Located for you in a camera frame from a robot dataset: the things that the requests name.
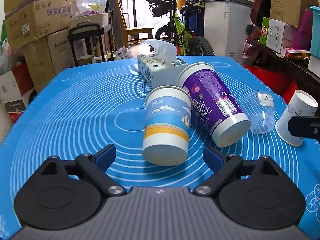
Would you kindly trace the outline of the green white carton box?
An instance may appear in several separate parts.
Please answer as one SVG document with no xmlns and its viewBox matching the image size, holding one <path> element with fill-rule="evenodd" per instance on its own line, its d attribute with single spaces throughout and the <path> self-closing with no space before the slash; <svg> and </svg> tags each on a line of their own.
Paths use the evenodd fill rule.
<svg viewBox="0 0 320 240">
<path fill-rule="evenodd" d="M 285 23 L 263 17 L 263 23 L 260 35 L 260 44 L 277 53 L 281 52 Z"/>
</svg>

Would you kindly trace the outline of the white chest freezer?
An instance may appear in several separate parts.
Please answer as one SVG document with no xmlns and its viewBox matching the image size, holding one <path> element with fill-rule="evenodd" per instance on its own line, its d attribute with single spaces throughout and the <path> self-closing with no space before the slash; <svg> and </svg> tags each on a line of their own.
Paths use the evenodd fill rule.
<svg viewBox="0 0 320 240">
<path fill-rule="evenodd" d="M 246 28 L 251 23 L 253 2 L 248 0 L 205 0 L 204 38 L 215 55 L 228 56 L 242 64 Z"/>
</svg>

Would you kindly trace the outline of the purple white paper cup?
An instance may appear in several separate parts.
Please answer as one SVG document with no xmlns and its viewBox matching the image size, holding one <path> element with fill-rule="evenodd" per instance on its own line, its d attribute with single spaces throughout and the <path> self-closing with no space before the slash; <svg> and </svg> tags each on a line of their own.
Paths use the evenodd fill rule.
<svg viewBox="0 0 320 240">
<path fill-rule="evenodd" d="M 235 97 L 208 63 L 193 63 L 177 78 L 192 99 L 193 110 L 219 148 L 240 140 L 251 123 Z"/>
</svg>

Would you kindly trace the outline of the red white cardboard box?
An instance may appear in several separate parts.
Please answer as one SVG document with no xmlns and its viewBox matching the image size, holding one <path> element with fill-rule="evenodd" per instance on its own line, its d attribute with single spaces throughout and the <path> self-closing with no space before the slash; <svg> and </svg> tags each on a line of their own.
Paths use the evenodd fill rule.
<svg viewBox="0 0 320 240">
<path fill-rule="evenodd" d="M 1 103 L 13 124 L 36 96 L 37 91 L 25 62 L 1 75 Z"/>
</svg>

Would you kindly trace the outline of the green black bicycle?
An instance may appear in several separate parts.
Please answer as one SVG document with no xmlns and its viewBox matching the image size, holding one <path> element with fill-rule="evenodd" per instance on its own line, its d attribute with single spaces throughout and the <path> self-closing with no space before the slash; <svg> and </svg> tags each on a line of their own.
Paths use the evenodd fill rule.
<svg viewBox="0 0 320 240">
<path fill-rule="evenodd" d="M 177 13 L 177 1 L 180 0 L 145 0 L 149 2 L 153 17 L 162 17 L 171 12 L 172 20 L 160 27 L 156 32 L 156 39 L 174 44 L 177 53 L 186 55 L 214 56 L 210 43 L 202 36 L 197 35 L 184 23 Z"/>
</svg>

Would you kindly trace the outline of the blue silicone baking mat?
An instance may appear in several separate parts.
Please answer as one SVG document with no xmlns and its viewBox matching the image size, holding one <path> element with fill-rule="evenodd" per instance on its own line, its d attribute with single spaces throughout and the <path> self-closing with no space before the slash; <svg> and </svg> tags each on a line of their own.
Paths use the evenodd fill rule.
<svg viewBox="0 0 320 240">
<path fill-rule="evenodd" d="M 185 56 L 192 64 L 208 62 L 237 102 L 260 90 L 274 100 L 275 120 L 286 108 L 283 98 L 247 69 L 228 57 Z M 115 181 L 132 186 L 193 189 L 213 173 L 204 163 L 203 147 L 216 145 L 196 115 L 192 115 L 188 158 L 182 165 L 160 167 L 142 157 L 145 99 L 151 88 L 139 72 L 137 59 L 69 68 L 56 76 L 19 117 L 1 144 L 1 238 L 20 230 L 13 200 L 33 172 L 51 155 L 62 160 L 95 153 L 107 144 L 117 149 L 115 162 L 106 171 Z M 269 155 L 306 197 L 299 227 L 319 239 L 319 142 L 303 139 L 299 147 L 283 142 L 275 128 L 264 135 L 250 131 L 224 154 L 255 160 Z"/>
</svg>

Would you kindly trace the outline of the lower brown cardboard box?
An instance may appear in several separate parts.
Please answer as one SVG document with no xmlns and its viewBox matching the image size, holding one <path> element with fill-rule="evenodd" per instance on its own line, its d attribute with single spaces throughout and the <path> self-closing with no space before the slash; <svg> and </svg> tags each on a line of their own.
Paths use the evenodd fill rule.
<svg viewBox="0 0 320 240">
<path fill-rule="evenodd" d="M 31 79 L 38 93 L 57 74 L 75 66 L 68 35 L 69 29 L 63 29 L 22 47 Z"/>
</svg>

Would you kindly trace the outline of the white blue tissue box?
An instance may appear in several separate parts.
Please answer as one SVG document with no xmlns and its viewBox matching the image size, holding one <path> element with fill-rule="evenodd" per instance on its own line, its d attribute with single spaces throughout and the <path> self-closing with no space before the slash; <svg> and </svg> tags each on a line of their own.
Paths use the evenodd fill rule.
<svg viewBox="0 0 320 240">
<path fill-rule="evenodd" d="M 149 54 L 137 56 L 139 71 L 151 88 L 176 86 L 178 76 L 189 66 L 188 63 L 177 57 L 176 46 L 157 39 L 147 39 L 141 43 L 143 44 L 153 48 Z"/>
</svg>

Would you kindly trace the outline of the white paper cup floral print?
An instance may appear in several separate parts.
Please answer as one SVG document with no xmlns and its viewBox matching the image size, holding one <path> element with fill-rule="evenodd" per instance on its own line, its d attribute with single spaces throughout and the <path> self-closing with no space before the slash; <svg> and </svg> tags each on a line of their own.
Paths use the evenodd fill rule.
<svg viewBox="0 0 320 240">
<path fill-rule="evenodd" d="M 304 138 L 319 139 L 319 117 L 315 116 L 317 101 L 307 92 L 297 89 L 280 119 L 276 132 L 287 144 L 299 147 Z"/>
</svg>

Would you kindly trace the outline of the top brown cardboard box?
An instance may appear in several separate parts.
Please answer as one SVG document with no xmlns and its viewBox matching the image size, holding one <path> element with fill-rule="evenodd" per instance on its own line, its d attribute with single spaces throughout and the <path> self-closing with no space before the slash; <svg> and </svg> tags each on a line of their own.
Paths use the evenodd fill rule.
<svg viewBox="0 0 320 240">
<path fill-rule="evenodd" d="M 17 49 L 68 27 L 75 0 L 4 0 L 7 38 Z"/>
</svg>

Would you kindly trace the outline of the blue white paper cup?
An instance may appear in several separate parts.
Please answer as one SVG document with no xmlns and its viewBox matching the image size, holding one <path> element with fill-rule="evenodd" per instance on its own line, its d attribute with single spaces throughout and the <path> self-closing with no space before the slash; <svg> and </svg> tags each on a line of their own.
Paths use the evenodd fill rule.
<svg viewBox="0 0 320 240">
<path fill-rule="evenodd" d="M 161 86 L 147 96 L 142 155 L 159 166 L 186 161 L 191 126 L 191 97 L 176 86 Z"/>
</svg>

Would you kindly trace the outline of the clear plastic cup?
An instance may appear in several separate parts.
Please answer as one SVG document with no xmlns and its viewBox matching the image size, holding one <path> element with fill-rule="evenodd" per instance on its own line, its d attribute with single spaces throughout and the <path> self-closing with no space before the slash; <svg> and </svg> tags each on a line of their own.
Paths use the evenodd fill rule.
<svg viewBox="0 0 320 240">
<path fill-rule="evenodd" d="M 274 128 L 274 100 L 270 93 L 253 91 L 240 100 L 240 107 L 251 122 L 253 134 L 262 135 Z"/>
</svg>

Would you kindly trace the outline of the brown cardboard box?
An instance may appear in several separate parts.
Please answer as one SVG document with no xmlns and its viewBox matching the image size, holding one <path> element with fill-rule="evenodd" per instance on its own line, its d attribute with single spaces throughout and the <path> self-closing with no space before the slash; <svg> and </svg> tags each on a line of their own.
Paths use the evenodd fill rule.
<svg viewBox="0 0 320 240">
<path fill-rule="evenodd" d="M 31 79 L 38 93 L 57 74 L 75 66 L 68 35 L 69 29 L 63 29 L 22 47 Z"/>
<path fill-rule="evenodd" d="M 75 0 L 4 0 L 7 38 L 17 49 L 68 27 Z"/>
</svg>

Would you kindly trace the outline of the black metal shelf rack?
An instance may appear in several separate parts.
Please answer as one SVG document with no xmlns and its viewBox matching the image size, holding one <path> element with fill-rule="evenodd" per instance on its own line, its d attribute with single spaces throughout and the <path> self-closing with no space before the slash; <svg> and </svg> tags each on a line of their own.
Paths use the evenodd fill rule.
<svg viewBox="0 0 320 240">
<path fill-rule="evenodd" d="M 75 48 L 74 48 L 74 41 L 77 40 L 81 40 L 84 39 L 85 40 L 85 44 L 86 44 L 86 49 L 87 49 L 87 53 L 90 54 L 92 52 L 92 45 L 91 45 L 91 40 L 90 38 L 97 36 L 98 37 L 98 41 L 99 41 L 99 45 L 100 45 L 100 53 L 101 53 L 101 57 L 102 57 L 102 61 L 106 62 L 105 60 L 105 55 L 104 55 L 104 49 L 103 49 L 103 39 L 102 36 L 105 34 L 108 34 L 108 44 L 110 46 L 111 49 L 111 61 L 115 60 L 115 55 L 113 53 L 113 48 L 114 48 L 114 42 L 112 40 L 113 37 L 113 25 L 112 23 L 101 27 L 99 24 L 97 23 L 86 23 L 86 24 L 81 24 L 77 27 L 74 27 L 72 29 L 69 30 L 68 33 L 68 41 L 71 45 L 71 51 L 72 51 L 72 55 L 73 55 L 73 59 L 74 59 L 74 63 L 76 66 L 79 65 L 78 60 L 76 58 L 76 54 L 75 54 Z"/>
</svg>

